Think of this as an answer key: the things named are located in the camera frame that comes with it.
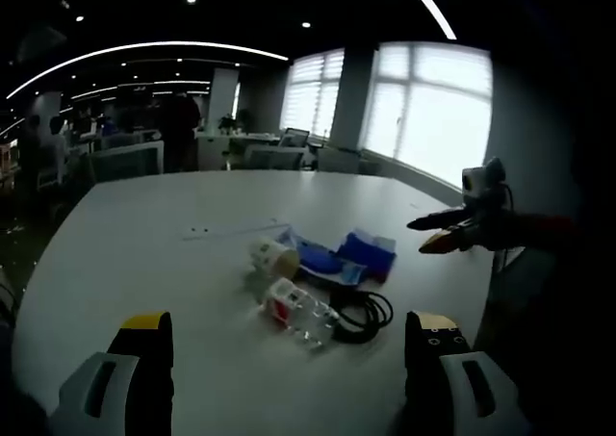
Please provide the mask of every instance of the desk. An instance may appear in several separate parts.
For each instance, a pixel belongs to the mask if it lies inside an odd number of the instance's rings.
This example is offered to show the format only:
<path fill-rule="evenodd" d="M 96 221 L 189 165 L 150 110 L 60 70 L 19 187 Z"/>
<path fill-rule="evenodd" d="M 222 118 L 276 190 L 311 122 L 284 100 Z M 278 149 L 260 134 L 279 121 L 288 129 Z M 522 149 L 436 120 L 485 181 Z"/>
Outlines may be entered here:
<path fill-rule="evenodd" d="M 61 384 L 106 350 L 124 320 L 166 309 L 174 436 L 385 434 L 404 402 L 406 312 L 449 316 L 471 343 L 481 320 L 491 253 L 422 255 L 427 234 L 405 228 L 444 208 L 396 180 L 338 173 L 211 171 L 99 184 L 37 264 L 17 320 L 15 379 L 51 412 Z M 311 354 L 262 319 L 244 287 L 246 248 L 262 232 L 182 240 L 195 225 L 272 218 L 330 247 L 354 226 L 396 239 L 399 256 L 380 289 L 392 324 L 369 344 Z"/>

